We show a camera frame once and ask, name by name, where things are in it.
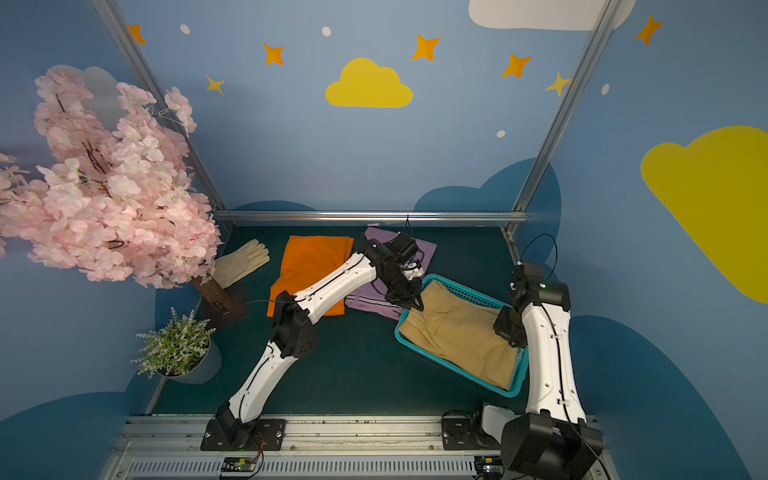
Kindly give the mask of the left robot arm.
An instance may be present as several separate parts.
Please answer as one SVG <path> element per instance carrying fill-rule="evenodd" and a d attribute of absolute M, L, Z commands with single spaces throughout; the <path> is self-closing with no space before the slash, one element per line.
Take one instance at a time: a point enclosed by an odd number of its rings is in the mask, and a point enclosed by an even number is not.
<path fill-rule="evenodd" d="M 365 284 L 380 280 L 385 299 L 403 309 L 423 310 L 424 270 L 417 242 L 405 232 L 388 241 L 368 240 L 365 247 L 315 284 L 277 295 L 274 326 L 265 350 L 243 385 L 221 404 L 208 422 L 203 451 L 246 450 L 258 435 L 263 408 L 288 369 L 314 347 L 315 325 L 337 303 Z"/>

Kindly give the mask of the purple pants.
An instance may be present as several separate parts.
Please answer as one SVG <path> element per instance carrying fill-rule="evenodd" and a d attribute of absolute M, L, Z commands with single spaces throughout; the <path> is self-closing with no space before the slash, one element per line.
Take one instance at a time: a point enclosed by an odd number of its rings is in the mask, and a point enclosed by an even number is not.
<path fill-rule="evenodd" d="M 397 233 L 377 227 L 368 227 L 364 232 L 364 236 L 367 240 L 377 240 L 385 243 L 393 240 L 397 236 Z M 436 253 L 437 245 L 422 239 L 416 239 L 416 244 L 420 249 L 420 253 L 416 256 L 416 259 L 421 262 L 421 266 L 427 271 Z M 348 295 L 345 298 L 344 304 L 350 309 L 375 313 L 385 318 L 398 321 L 404 309 L 386 301 L 384 292 L 384 283 L 380 280 L 376 280 L 373 284 L 365 284 L 355 290 L 352 294 Z"/>

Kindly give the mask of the aluminium frame back bar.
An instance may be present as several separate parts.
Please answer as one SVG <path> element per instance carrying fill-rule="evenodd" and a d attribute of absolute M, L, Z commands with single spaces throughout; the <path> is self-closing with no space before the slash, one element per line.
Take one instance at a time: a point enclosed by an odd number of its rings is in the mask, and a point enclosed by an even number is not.
<path fill-rule="evenodd" d="M 527 220 L 523 212 L 406 212 L 406 211 L 247 211 L 218 210 L 220 221 L 233 223 L 418 223 L 418 224 L 518 224 Z"/>

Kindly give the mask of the pink cherry blossom tree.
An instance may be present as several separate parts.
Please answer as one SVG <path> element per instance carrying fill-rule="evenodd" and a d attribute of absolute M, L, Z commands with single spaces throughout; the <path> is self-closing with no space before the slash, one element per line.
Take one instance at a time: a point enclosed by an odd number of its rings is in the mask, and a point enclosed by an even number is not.
<path fill-rule="evenodd" d="M 80 75 L 52 68 L 36 86 L 34 125 L 54 163 L 30 172 L 2 157 L 2 238 L 28 241 L 34 262 L 94 282 L 209 282 L 221 239 L 186 165 L 189 100 L 176 88 L 157 100 L 118 83 L 122 114 L 108 129 L 86 107 L 92 93 Z"/>

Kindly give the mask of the cream work glove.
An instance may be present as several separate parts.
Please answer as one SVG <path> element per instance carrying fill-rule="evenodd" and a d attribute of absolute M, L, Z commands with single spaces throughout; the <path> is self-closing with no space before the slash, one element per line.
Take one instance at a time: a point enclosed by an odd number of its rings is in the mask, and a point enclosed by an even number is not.
<path fill-rule="evenodd" d="M 236 251 L 217 258 L 214 263 L 213 279 L 222 288 L 228 288 L 269 261 L 267 247 L 253 239 Z"/>

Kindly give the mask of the small green potted plant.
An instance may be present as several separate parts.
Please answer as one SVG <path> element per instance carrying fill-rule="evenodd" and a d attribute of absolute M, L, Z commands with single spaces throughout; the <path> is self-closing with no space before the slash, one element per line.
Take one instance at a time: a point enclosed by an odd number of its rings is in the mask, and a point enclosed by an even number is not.
<path fill-rule="evenodd" d="M 198 319 L 193 313 L 179 314 L 172 308 L 165 326 L 137 334 L 142 348 L 140 357 L 132 363 L 137 366 L 137 374 L 147 378 L 160 376 L 181 384 L 205 384 L 223 366 L 223 355 L 213 338 L 215 332 L 209 319 Z"/>

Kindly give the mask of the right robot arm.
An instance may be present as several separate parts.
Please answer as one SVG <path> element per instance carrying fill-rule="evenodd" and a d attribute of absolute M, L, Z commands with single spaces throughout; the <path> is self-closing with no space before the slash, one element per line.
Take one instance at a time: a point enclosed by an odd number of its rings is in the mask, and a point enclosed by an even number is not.
<path fill-rule="evenodd" d="M 587 424 L 577 392 L 569 332 L 571 299 L 566 284 L 552 280 L 536 263 L 517 263 L 511 305 L 501 309 L 497 336 L 529 356 L 526 411 L 485 405 L 483 433 L 501 450 L 507 471 L 534 479 L 582 479 L 600 461 L 603 436 Z"/>

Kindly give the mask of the green circuit board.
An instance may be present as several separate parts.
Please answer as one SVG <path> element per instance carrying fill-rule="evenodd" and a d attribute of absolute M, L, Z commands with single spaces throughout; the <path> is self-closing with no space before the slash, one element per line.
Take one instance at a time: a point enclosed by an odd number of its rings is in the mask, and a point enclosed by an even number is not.
<path fill-rule="evenodd" d="M 505 474 L 505 467 L 500 456 L 475 456 L 474 480 L 501 480 Z"/>
<path fill-rule="evenodd" d="M 222 477 L 247 477 L 255 475 L 261 461 L 255 457 L 225 457 L 220 466 Z"/>

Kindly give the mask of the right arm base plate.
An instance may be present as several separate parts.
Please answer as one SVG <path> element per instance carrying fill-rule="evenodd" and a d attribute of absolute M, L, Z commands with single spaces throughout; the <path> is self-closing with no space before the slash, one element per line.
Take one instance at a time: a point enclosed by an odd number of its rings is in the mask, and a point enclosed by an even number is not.
<path fill-rule="evenodd" d="M 499 450 L 501 445 L 490 435 L 481 431 L 470 418 L 459 416 L 444 417 L 440 421 L 443 449 L 458 450 Z"/>

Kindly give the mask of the left green circuit board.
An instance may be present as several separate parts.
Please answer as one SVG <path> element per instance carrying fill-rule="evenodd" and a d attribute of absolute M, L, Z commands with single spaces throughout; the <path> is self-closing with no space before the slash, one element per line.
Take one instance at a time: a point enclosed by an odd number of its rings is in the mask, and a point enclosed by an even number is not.
<path fill-rule="evenodd" d="M 255 475 L 261 461 L 255 457 L 225 457 L 220 466 L 222 477 L 247 477 Z"/>

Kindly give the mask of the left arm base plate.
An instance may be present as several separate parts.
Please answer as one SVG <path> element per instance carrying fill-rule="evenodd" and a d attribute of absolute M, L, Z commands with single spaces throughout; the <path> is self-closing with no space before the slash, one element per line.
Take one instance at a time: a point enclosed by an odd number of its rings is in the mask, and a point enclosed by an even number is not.
<path fill-rule="evenodd" d="M 235 424 L 211 419 L 200 444 L 201 451 L 279 451 L 285 437 L 285 419 L 258 419 Z"/>

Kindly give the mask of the khaki pants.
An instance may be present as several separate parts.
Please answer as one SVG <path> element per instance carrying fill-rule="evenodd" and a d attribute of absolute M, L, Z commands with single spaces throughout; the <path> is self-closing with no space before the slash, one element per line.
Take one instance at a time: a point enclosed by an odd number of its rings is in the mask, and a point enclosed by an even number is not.
<path fill-rule="evenodd" d="M 465 300 L 439 281 L 431 282 L 421 297 L 424 310 L 411 310 L 398 332 L 470 376 L 509 389 L 519 350 L 494 333 L 500 310 Z"/>

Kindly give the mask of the aluminium front rail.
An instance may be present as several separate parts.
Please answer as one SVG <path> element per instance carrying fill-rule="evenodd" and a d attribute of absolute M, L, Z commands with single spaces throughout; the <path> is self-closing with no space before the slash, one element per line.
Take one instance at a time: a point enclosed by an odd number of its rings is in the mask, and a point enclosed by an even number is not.
<path fill-rule="evenodd" d="M 127 420 L 103 479 L 473 479 L 475 456 L 499 450 L 443 449 L 446 416 L 267 415 L 285 419 L 279 451 L 201 451 L 206 415 Z M 255 457 L 255 475 L 222 477 L 225 457 Z"/>

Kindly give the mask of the aluminium frame right post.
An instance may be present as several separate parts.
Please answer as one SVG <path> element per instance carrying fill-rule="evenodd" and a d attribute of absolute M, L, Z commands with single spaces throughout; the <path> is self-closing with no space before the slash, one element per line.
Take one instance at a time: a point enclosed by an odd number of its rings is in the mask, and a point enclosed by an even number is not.
<path fill-rule="evenodd" d="M 526 221 L 528 207 L 608 43 L 623 4 L 624 1 L 619 0 L 605 1 L 598 13 L 596 24 L 576 64 L 572 80 L 562 96 L 544 142 L 516 198 L 512 212 L 520 214 L 521 220 L 510 221 L 503 228 L 508 240 L 512 240 L 518 225 Z"/>

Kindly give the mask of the right green circuit board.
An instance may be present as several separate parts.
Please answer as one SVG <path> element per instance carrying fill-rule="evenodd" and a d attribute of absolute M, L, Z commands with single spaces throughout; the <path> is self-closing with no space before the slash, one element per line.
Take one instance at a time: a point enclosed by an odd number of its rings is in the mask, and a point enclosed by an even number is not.
<path fill-rule="evenodd" d="M 505 467 L 500 456 L 475 456 L 474 480 L 501 480 L 505 474 Z"/>

